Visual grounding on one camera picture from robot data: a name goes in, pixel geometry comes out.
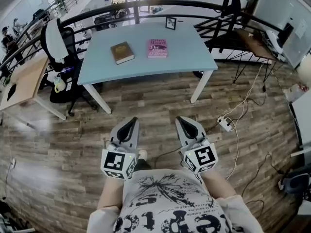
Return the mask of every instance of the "white t-shirt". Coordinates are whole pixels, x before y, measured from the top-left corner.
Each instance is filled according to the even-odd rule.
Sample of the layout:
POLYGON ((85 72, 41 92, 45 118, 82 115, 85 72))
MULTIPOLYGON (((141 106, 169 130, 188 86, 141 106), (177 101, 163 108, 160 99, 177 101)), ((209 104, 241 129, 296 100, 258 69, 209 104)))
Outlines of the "white t-shirt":
POLYGON ((240 195, 213 199, 190 171, 141 170, 124 183, 123 207, 90 216, 87 233, 261 233, 240 195))

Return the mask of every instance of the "chair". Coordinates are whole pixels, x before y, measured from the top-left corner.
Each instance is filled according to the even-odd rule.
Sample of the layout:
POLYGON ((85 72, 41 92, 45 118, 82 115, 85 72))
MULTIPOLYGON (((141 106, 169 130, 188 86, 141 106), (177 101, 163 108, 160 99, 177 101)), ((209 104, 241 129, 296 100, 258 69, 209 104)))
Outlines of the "chair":
POLYGON ((71 102, 71 106, 68 110, 68 114, 73 117, 74 113, 71 112, 73 109, 73 106, 78 98, 83 98, 93 110, 97 110, 97 105, 92 104, 88 99, 86 99, 83 96, 83 92, 85 91, 85 88, 81 85, 78 85, 78 77, 80 74, 82 61, 79 59, 76 47, 74 44, 74 34, 72 28, 60 28, 60 33, 63 37, 64 43, 68 50, 68 56, 64 58, 64 63, 58 63, 55 62, 55 59, 50 55, 47 44, 46 44, 46 33, 47 25, 45 25, 41 31, 41 46, 42 49, 46 52, 48 58, 50 59, 50 65, 53 67, 55 72, 59 72, 58 76, 61 77, 61 79, 66 83, 70 83, 70 79, 72 80, 71 89, 67 90, 67 87, 65 90, 60 91, 59 93, 56 93, 54 90, 54 85, 51 83, 52 91, 50 95, 50 101, 52 103, 67 103, 71 102))

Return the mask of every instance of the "wooden floor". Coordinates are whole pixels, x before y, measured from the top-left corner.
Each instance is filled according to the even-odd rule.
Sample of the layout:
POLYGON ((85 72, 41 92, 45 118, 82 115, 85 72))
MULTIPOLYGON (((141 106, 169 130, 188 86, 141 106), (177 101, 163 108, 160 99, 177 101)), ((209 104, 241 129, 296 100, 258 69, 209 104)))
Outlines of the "wooden floor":
MULTIPOLYGON (((139 149, 146 149, 149 162, 155 157, 180 146, 174 120, 176 116, 191 117, 207 131, 216 118, 229 112, 253 82, 259 66, 248 67, 232 84, 236 65, 218 63, 199 100, 190 103, 198 84, 192 73, 177 73, 105 82, 99 87, 101 95, 112 108, 108 115, 102 109, 93 111, 84 101, 75 107, 75 117, 62 121, 37 104, 27 104, 15 112, 22 112, 35 130, 4 116, 0 128, 0 195, 4 196, 4 181, 11 156, 17 165, 8 176, 7 203, 18 215, 41 233, 84 233, 88 217, 95 210, 105 177, 100 170, 102 148, 111 129, 128 116, 140 121, 139 149)), ((262 80, 264 69, 250 96, 258 103, 264 98, 262 80)), ((276 76, 282 88, 299 82, 292 69, 282 68, 276 76)), ((273 156, 277 169, 286 170, 293 161, 298 139, 294 120, 282 90, 272 75, 266 81, 267 98, 263 106, 249 102, 249 109, 238 123, 240 157, 230 183, 241 193, 254 177, 267 153, 273 156)), ((49 99, 49 89, 39 93, 49 99)), ((68 104, 54 105, 65 112, 68 104)), ((229 116, 238 118, 242 108, 229 116)), ((236 157, 236 134, 224 132, 217 126, 208 134, 216 144, 219 156, 217 169, 227 177, 236 157)), ((161 158, 157 168, 179 168, 177 153, 161 158)), ((258 177, 248 187, 244 201, 264 200, 248 204, 266 232, 277 230, 294 213, 293 196, 277 188, 280 179, 268 159, 258 177)))

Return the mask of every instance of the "table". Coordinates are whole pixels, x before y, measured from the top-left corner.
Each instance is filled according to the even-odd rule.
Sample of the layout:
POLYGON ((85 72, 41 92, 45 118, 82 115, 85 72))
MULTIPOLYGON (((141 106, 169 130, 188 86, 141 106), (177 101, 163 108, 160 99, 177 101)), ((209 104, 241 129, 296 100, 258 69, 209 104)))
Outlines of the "table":
MULTIPOLYGON (((250 49, 250 52, 252 53, 252 55, 248 61, 250 61, 253 56, 258 58, 258 60, 256 62, 258 62, 259 59, 261 59, 261 58, 265 59, 263 62, 267 61, 266 72, 265 72, 263 82, 265 82, 267 80, 267 78, 270 76, 270 74, 273 71, 274 67, 276 66, 277 62, 281 63, 281 66, 279 66, 278 69, 280 69, 285 64, 285 62, 278 60, 276 57, 274 57, 271 54, 271 51, 265 46, 265 44, 263 43, 263 41, 260 39, 260 37, 258 35, 257 36, 250 36, 250 32, 246 31, 244 29, 235 29, 235 31, 238 33, 241 40, 250 49), (269 60, 274 61, 274 65, 270 69, 270 72, 267 75, 269 60)), ((244 51, 242 51, 241 54, 236 55, 234 58, 242 57, 244 55, 243 53, 244 53, 244 51)), ((235 81, 238 79, 238 77, 242 74, 242 72, 244 71, 246 66, 247 66, 247 64, 245 64, 245 66, 239 72, 240 65, 238 65, 238 70, 237 70, 237 73, 235 75, 233 83, 235 83, 235 81)))
POLYGON ((3 93, 0 111, 3 111, 10 117, 15 118, 25 125, 29 125, 28 122, 9 113, 7 110, 17 104, 21 104, 29 100, 34 100, 43 108, 53 113, 55 116, 62 120, 66 120, 66 116, 64 114, 51 107, 37 95, 48 62, 49 59, 47 55, 45 52, 41 51, 33 59, 27 61, 21 67, 15 68, 12 73, 10 83, 7 85, 3 93), (15 93, 9 100, 7 100, 8 93, 13 84, 17 85, 15 93))
POLYGON ((164 22, 128 25, 95 32, 87 48, 78 84, 83 85, 107 112, 111 109, 92 84, 131 77, 203 71, 204 74, 190 101, 196 102, 214 70, 218 67, 193 25, 178 23, 176 30, 165 28, 164 22), (149 59, 147 41, 166 39, 168 57, 149 59), (135 59, 117 65, 110 47, 127 41, 135 59))

